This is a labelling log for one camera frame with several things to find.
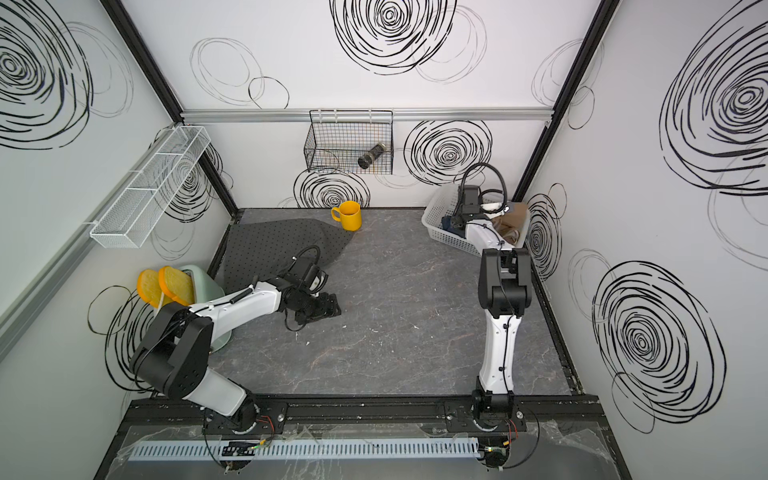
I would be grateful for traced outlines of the blue denim skirt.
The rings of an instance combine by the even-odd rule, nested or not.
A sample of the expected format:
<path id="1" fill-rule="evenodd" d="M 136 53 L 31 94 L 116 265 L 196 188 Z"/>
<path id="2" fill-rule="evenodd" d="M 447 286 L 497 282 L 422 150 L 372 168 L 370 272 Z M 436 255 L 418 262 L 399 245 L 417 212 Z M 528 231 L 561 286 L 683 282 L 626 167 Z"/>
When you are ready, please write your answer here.
<path id="1" fill-rule="evenodd" d="M 466 223 L 460 215 L 446 215 L 441 219 L 441 228 L 444 231 L 461 238 L 465 237 L 465 225 Z"/>

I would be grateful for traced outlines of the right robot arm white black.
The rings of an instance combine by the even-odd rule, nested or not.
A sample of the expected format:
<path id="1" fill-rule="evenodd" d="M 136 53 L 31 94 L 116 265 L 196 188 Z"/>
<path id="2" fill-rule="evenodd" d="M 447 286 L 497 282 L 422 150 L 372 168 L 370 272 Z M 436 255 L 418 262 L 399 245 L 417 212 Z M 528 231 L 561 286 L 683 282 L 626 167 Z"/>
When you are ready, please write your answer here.
<path id="1" fill-rule="evenodd" d="M 513 387 L 513 356 L 522 317 L 532 303 L 533 281 L 528 250 L 509 243 L 493 227 L 491 217 L 501 214 L 507 202 L 505 182 L 500 182 L 501 204 L 490 211 L 483 208 L 482 189 L 468 183 L 472 173 L 485 168 L 502 177 L 488 163 L 470 166 L 461 177 L 449 221 L 480 253 L 477 295 L 486 318 L 486 335 L 471 412 L 479 428 L 491 430 L 499 424 L 513 424 L 521 416 Z"/>

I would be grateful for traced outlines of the dark perforated mat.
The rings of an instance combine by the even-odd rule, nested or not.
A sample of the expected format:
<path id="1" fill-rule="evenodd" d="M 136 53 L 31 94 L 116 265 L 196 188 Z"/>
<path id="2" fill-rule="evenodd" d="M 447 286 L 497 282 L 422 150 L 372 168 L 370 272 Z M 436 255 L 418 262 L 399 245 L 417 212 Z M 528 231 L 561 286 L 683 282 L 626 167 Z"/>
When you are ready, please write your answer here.
<path id="1" fill-rule="evenodd" d="M 319 257 L 326 267 L 341 255 L 354 234 L 315 219 L 275 220 L 231 228 L 223 260 L 223 289 L 235 293 L 253 280 L 287 267 L 293 257 Z"/>

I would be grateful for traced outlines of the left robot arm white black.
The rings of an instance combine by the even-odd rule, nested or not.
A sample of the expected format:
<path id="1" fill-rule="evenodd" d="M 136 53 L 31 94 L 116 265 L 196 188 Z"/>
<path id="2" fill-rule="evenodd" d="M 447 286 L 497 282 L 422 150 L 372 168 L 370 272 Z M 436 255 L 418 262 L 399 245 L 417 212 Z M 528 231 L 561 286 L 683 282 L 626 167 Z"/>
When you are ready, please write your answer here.
<path id="1" fill-rule="evenodd" d="M 328 274 L 321 249 L 310 245 L 286 267 L 246 288 L 209 302 L 160 308 L 130 360 L 130 371 L 154 391 L 217 414 L 240 434 L 263 421 L 245 387 L 208 366 L 211 346 L 225 334 L 264 316 L 282 313 L 297 333 L 310 323 L 342 313 L 337 296 L 325 292 Z"/>

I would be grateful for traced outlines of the white perforated plastic basket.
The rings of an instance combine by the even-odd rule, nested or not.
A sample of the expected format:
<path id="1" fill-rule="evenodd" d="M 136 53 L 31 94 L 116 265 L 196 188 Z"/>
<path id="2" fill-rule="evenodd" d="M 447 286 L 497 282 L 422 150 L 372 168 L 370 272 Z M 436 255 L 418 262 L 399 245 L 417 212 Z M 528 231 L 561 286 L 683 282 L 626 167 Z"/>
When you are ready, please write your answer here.
<path id="1" fill-rule="evenodd" d="M 432 240 L 480 257 L 481 251 L 474 244 L 461 234 L 452 233 L 443 227 L 443 219 L 453 214 L 459 196 L 458 184 L 440 186 L 430 198 L 421 217 L 421 223 Z"/>

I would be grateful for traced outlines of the tan brown skirt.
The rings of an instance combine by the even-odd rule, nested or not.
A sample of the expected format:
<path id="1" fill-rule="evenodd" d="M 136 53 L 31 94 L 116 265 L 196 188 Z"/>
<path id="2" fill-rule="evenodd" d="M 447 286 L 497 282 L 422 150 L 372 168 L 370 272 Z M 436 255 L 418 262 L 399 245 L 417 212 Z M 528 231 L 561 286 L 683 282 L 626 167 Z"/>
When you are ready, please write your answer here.
<path id="1" fill-rule="evenodd" d="M 491 219 L 496 232 L 509 244 L 521 247 L 527 234 L 528 205 L 524 202 L 510 203 L 508 210 Z"/>

